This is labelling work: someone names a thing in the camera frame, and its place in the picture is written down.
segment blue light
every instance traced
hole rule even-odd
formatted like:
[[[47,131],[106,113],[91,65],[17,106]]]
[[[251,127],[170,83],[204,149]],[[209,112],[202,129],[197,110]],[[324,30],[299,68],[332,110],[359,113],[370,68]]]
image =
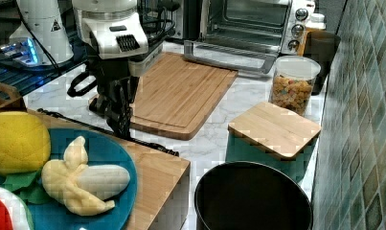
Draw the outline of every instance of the blue light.
[[[30,39],[28,39],[28,44],[29,44],[29,46],[30,46],[31,48],[34,47],[34,45],[32,44],[32,41],[31,41]]]
[[[34,51],[34,44],[29,38],[28,38],[28,45],[31,50],[32,57],[34,59],[34,63],[37,63],[37,56],[36,56],[36,52]]]

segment blue plate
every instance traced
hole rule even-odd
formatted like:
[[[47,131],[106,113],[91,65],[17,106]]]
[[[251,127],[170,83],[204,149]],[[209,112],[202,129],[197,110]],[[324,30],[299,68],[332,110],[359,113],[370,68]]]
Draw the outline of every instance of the blue plate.
[[[119,165],[127,169],[130,181],[124,191],[111,197],[115,208],[96,216],[81,217],[70,213],[67,208],[53,200],[43,205],[28,205],[36,230],[100,230],[122,229],[130,215],[136,198],[137,175],[135,165],[127,152],[111,139],[95,132],[70,129],[49,129],[52,141],[51,159],[63,159],[67,146],[77,137],[85,138],[85,149],[88,153],[88,165]]]

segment wooden cutting board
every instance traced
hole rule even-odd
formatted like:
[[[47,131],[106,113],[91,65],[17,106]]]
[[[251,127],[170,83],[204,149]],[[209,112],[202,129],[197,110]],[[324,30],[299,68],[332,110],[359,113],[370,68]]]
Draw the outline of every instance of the wooden cutting board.
[[[228,130],[278,159],[294,159],[321,127],[297,113],[272,103],[259,103],[228,125]]]
[[[132,127],[174,139],[192,139],[237,74],[163,53],[140,78]]]

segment marble countertop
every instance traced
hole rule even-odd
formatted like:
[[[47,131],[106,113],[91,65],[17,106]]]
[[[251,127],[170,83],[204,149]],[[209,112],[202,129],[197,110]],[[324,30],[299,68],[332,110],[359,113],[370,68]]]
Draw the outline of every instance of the marble countertop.
[[[166,42],[163,51],[183,53],[183,46]],[[33,110],[43,108],[59,112],[69,118],[111,130],[105,119],[96,116],[88,109],[88,100],[97,94],[96,88],[82,97],[71,98],[66,93],[73,78],[84,68],[85,66],[82,65],[26,95],[24,97],[26,106]],[[92,79],[93,77],[90,77],[85,80],[79,85],[79,88],[91,82]],[[190,141],[174,140],[134,129],[131,130],[132,137],[146,142],[158,143],[168,149],[179,151],[180,157],[191,161],[190,208],[183,230],[195,229],[196,214],[193,206],[193,195],[199,179],[209,169],[224,163],[228,141],[228,123],[252,106],[267,101],[271,83],[272,71],[267,75],[256,77],[239,73],[238,78],[219,102],[204,126]],[[305,115],[306,118],[321,124],[324,97],[324,90],[320,95],[311,97]],[[306,176],[300,183],[309,199],[311,199],[315,172],[316,150],[317,148],[311,156]]]

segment wooden lid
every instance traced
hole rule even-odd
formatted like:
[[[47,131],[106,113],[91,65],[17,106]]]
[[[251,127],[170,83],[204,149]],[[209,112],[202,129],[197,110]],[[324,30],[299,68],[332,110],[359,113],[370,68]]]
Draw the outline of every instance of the wooden lid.
[[[321,127],[272,103],[259,103],[228,125],[228,130],[278,159],[294,159]]]

